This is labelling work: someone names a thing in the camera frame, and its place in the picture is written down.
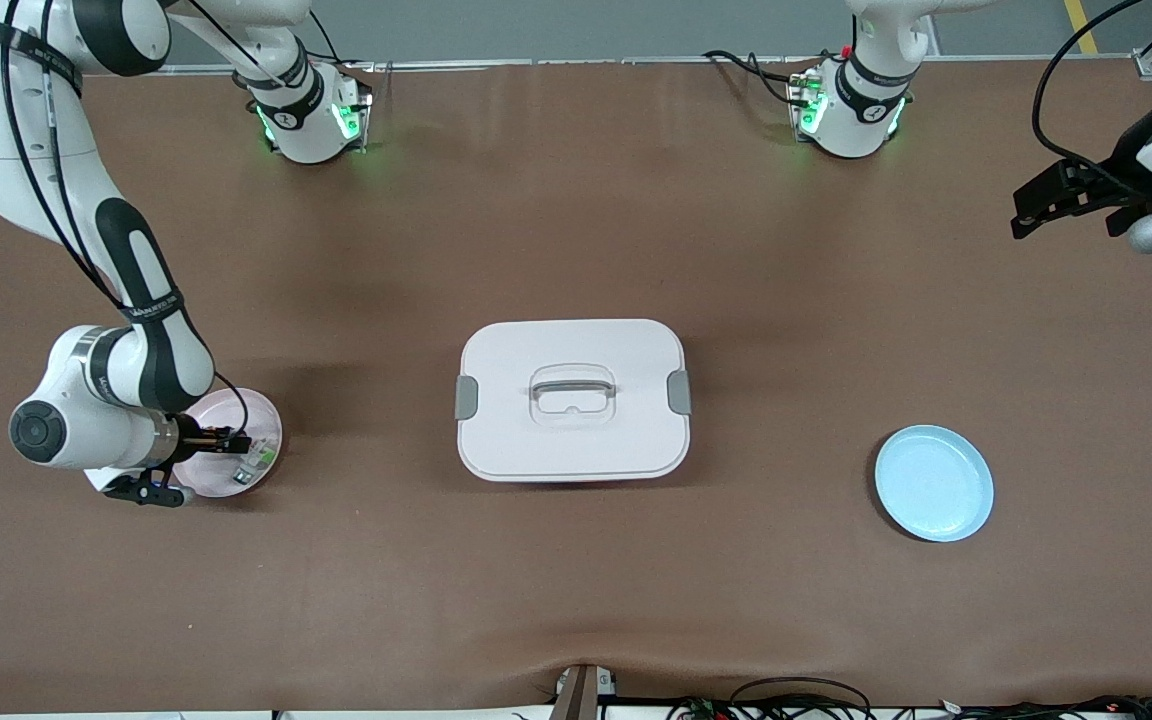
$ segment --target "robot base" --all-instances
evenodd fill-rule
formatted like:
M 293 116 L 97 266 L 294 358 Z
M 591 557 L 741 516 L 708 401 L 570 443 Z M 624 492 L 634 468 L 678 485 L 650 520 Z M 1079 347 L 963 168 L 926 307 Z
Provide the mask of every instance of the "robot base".
M 238 388 L 247 401 L 247 435 L 252 438 L 247 455 L 200 454 L 175 467 L 175 482 L 198 497 L 235 497 L 255 487 L 274 469 L 283 450 L 283 419 L 268 397 Z M 204 427 L 238 427 L 243 409 L 227 389 L 212 392 L 188 410 Z
M 334 123 L 325 123 L 326 127 L 332 128 L 329 129 L 329 141 L 326 141 L 323 135 L 316 135 L 305 143 L 305 137 L 302 137 L 302 134 L 308 132 L 306 129 L 296 132 L 283 131 L 283 129 L 272 124 L 262 111 L 257 109 L 256 115 L 265 128 L 265 145 L 270 146 L 271 152 L 287 156 L 283 147 L 279 145 L 279 136 L 283 136 L 289 142 L 297 142 L 297 151 L 293 152 L 293 156 L 288 156 L 288 159 L 301 164 L 326 162 L 346 154 L 346 152 L 367 151 L 367 131 L 371 126 L 371 86 L 364 85 L 346 74 L 340 74 L 334 68 L 329 69 L 329 74 L 332 74 L 335 85 L 332 94 L 333 101 L 320 109 L 321 113 L 328 114 L 334 120 Z
M 826 58 L 803 73 L 809 85 L 786 89 L 791 99 L 808 104 L 805 108 L 790 106 L 790 123 L 799 142 L 817 143 L 828 154 L 840 158 L 864 158 L 873 154 L 896 131 L 905 100 L 888 113 L 890 119 L 863 123 L 856 118 L 855 109 L 849 108 L 836 92 L 827 90 L 836 85 L 835 77 L 841 69 L 838 60 Z

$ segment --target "box handle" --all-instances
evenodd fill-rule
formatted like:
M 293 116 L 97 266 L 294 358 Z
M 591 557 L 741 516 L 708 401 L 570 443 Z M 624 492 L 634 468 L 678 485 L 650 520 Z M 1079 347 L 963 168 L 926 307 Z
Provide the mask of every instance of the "box handle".
M 531 386 L 531 397 L 540 400 L 547 392 L 601 392 L 607 397 L 616 396 L 616 386 L 606 381 L 548 381 Z

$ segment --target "black strap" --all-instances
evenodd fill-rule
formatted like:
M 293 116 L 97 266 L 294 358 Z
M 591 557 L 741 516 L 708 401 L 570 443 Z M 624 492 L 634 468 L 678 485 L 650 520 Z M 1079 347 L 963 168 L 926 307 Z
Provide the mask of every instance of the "black strap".
M 861 59 L 856 56 L 855 53 L 852 53 L 850 58 L 848 58 L 847 60 L 850 61 L 851 68 L 856 70 L 856 74 L 858 74 L 858 76 L 861 76 L 862 79 L 872 82 L 874 83 L 874 85 L 878 85 L 879 88 L 900 88 L 902 85 L 909 85 L 909 81 L 914 79 L 914 76 L 918 74 L 918 68 L 914 68 L 914 71 L 905 74 L 905 76 L 899 76 L 899 77 L 881 76 L 881 74 L 878 74 L 874 70 L 870 70 L 867 67 L 865 67 L 865 65 L 861 62 Z
M 91 351 L 88 353 L 88 377 L 92 379 L 92 389 L 96 391 L 96 395 L 99 395 L 101 400 L 108 402 L 111 406 L 131 407 L 119 400 L 114 395 L 113 386 L 109 386 L 109 355 L 114 351 L 114 343 L 122 340 L 122 336 L 129 332 L 132 332 L 132 328 L 118 328 L 106 332 L 96 339 Z
M 177 310 L 184 310 L 184 296 L 180 295 L 179 288 L 172 288 L 172 291 L 156 300 L 152 305 L 119 308 L 119 312 L 132 325 L 160 323 Z
M 250 78 L 247 76 L 241 76 L 238 70 L 234 70 L 234 83 L 243 90 L 280 90 L 280 88 L 288 88 L 288 90 L 296 90 L 305 85 L 305 78 L 301 77 L 301 74 L 305 71 L 306 65 L 310 65 L 310 56 L 305 53 L 305 44 L 302 44 L 301 38 L 296 38 L 296 61 L 291 63 L 291 68 L 288 68 L 286 73 L 280 74 L 278 79 L 273 78 Z
M 878 100 L 876 97 L 869 97 L 863 94 L 859 90 L 856 90 L 851 85 L 851 82 L 847 78 L 846 67 L 838 68 L 835 74 L 835 86 L 838 88 L 838 99 L 842 100 L 842 104 L 849 106 L 854 113 L 856 113 L 856 119 L 862 123 L 872 126 L 873 123 L 881 123 L 884 119 L 893 109 L 900 105 L 900 101 L 904 99 L 904 92 L 893 97 L 888 97 L 886 100 Z
M 305 97 L 301 97 L 296 103 L 291 105 L 266 105 L 265 103 L 257 103 L 257 108 L 260 108 L 262 114 L 265 115 L 271 123 L 275 126 L 288 129 L 301 129 L 305 127 L 305 118 L 310 118 L 314 109 L 319 109 L 319 105 L 323 103 L 323 96 L 326 92 L 326 85 L 323 81 L 323 76 L 314 71 L 314 84 L 310 86 L 310 92 Z
M 55 47 L 47 45 L 46 41 L 38 40 L 37 37 L 21 32 L 17 28 L 5 23 L 0 23 L 0 45 L 6 45 L 10 50 L 17 51 L 17 53 L 63 77 L 65 82 L 69 83 L 69 88 L 74 88 L 74 92 L 77 92 L 78 97 L 83 96 L 82 73 L 78 73 L 78 68 L 74 65 L 73 60 L 65 58 L 60 53 L 60 50 L 55 50 Z

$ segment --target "brown tabletop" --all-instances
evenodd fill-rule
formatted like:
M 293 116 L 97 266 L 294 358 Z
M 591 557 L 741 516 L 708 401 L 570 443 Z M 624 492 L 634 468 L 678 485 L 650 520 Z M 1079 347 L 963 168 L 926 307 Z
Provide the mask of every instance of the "brown tabletop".
M 177 511 L 15 455 L 52 340 L 120 320 L 0 219 L 0 711 L 538 702 L 573 661 L 622 694 L 1152 694 L 1152 258 L 1100 218 L 1010 241 L 1011 190 L 1052 161 L 1040 69 L 927 65 L 858 161 L 795 145 L 756 79 L 703 65 L 400 74 L 370 151 L 323 167 L 268 154 L 227 78 L 93 79 L 111 176 L 291 448 L 250 497 Z M 1048 123 L 1099 156 L 1151 105 L 1129 61 L 1079 61 Z M 462 344 L 586 316 L 682 336 L 685 463 L 472 477 Z M 991 462 L 968 541 L 874 506 L 876 448 L 915 423 Z

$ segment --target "white storage box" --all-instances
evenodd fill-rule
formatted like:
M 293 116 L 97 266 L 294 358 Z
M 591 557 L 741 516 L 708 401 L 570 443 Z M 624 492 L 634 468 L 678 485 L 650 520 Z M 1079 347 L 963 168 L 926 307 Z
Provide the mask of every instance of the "white storage box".
M 682 343 L 655 320 L 499 323 L 461 355 L 457 446 L 486 480 L 659 478 L 690 414 Z

